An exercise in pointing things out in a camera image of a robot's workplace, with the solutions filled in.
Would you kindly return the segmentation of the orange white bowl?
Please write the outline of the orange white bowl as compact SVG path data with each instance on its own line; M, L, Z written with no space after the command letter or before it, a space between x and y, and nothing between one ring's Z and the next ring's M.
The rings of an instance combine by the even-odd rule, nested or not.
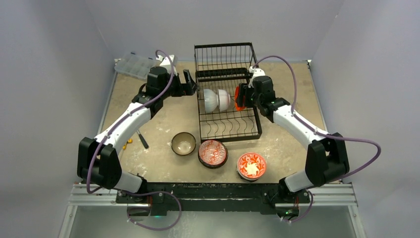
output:
M234 103L237 111L242 111L246 108L244 105L246 91L242 86L237 86L235 89Z

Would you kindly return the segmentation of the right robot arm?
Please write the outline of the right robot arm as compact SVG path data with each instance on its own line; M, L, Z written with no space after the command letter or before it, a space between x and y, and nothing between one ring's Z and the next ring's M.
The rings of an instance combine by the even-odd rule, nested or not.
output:
M300 118L287 100L276 97L269 76L258 76L250 83L240 83L234 100L237 108L259 109L262 116L286 129L307 150L305 168L279 181L281 200L289 202L298 191L322 186L349 172L347 150L341 134L328 134Z

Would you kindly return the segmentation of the yellow handled pliers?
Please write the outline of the yellow handled pliers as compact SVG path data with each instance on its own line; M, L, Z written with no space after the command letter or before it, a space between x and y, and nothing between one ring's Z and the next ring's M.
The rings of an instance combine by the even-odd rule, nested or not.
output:
M125 144L123 145L122 149L123 149L123 150L125 150L125 149L127 148L127 145L128 145L128 144L131 144L131 143L133 143L133 139L131 139L131 138L130 138L130 139L128 139L128 140L125 142Z

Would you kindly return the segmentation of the small hammer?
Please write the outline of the small hammer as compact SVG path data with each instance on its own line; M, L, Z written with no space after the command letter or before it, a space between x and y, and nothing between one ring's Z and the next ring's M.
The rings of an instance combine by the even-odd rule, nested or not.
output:
M138 137L139 137L139 139L140 139L140 141L141 141L141 143L142 143L143 147L144 147L145 149L149 149L149 145L148 145L148 143L146 142L146 140L145 140L144 136L140 133L140 131L139 131L139 130L137 130L137 134L138 134Z

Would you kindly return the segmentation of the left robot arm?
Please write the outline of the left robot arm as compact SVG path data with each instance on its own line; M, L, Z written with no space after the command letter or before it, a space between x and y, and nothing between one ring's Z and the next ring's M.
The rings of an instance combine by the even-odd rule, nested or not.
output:
M147 82L139 89L126 111L109 128L95 138L83 138L78 147L77 176L87 183L106 189L128 191L136 203L146 200L144 179L123 171L118 154L134 133L163 107L168 97L192 96L198 86L189 70L183 70L185 83L170 66L152 67Z

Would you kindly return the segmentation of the red floral bowl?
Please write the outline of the red floral bowl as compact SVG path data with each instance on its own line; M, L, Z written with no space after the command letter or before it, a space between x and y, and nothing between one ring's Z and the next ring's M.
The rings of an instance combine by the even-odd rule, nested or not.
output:
M249 152L239 157L236 170L241 179L254 182L265 174L267 164L261 155Z

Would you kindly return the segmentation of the clear plastic organizer box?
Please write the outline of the clear plastic organizer box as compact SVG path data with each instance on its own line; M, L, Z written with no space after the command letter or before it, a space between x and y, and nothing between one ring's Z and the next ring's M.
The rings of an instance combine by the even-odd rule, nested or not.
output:
M148 73L155 64L155 59L127 53L115 64L114 70L119 74L147 80Z

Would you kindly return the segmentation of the aluminium frame rail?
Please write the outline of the aluminium frame rail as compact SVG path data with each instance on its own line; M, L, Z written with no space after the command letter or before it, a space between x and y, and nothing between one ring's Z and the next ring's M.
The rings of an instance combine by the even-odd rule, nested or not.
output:
M316 206L344 206L350 213L351 224L357 238L365 238L366 232L359 218L358 203L353 186L351 184L333 183L322 187L312 188L314 196L313 207ZM146 207L146 203L129 204L118 203L120 193L115 190L100 189L95 194L86 191L86 185L76 183L73 185L68 199L65 217L59 232L59 238L70 237L71 229L75 220L77 210L82 207Z

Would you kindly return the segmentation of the brown beige bowl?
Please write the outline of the brown beige bowl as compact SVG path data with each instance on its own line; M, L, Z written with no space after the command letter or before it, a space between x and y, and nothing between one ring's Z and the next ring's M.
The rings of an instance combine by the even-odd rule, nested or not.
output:
M171 149L179 156L186 156L195 150L196 144L197 141L191 133L180 132L172 138Z

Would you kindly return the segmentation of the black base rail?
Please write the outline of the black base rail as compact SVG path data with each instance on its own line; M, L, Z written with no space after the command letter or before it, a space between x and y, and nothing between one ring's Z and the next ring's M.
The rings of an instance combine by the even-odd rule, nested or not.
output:
M278 183L147 182L131 195L119 192L116 203L145 206L152 216L168 211L259 212L296 215L299 204L310 202L308 192L282 191Z

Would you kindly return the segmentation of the white ribbed bowl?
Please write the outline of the white ribbed bowl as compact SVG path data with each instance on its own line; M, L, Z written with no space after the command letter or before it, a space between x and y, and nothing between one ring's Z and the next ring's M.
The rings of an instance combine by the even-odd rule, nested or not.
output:
M218 107L218 95L210 89L204 89L203 95L204 95L205 113L206 114L212 113Z

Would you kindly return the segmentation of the red patterned black bowl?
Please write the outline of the red patterned black bowl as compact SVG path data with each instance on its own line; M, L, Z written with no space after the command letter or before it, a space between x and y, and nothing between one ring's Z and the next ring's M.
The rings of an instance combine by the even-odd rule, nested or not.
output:
M228 150L224 144L219 141L206 140L199 146L198 159L206 168L220 168L228 160Z

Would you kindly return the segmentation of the black wire dish rack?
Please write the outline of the black wire dish rack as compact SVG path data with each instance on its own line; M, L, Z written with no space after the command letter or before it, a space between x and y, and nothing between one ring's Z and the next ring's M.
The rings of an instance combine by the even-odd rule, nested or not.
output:
M195 80L198 85L197 100L200 139L235 142L259 139L262 127L256 108L237 111L234 100L223 112L205 111L204 90L227 91L232 97L240 83L248 83L249 67L257 58L251 42L207 44L194 46Z

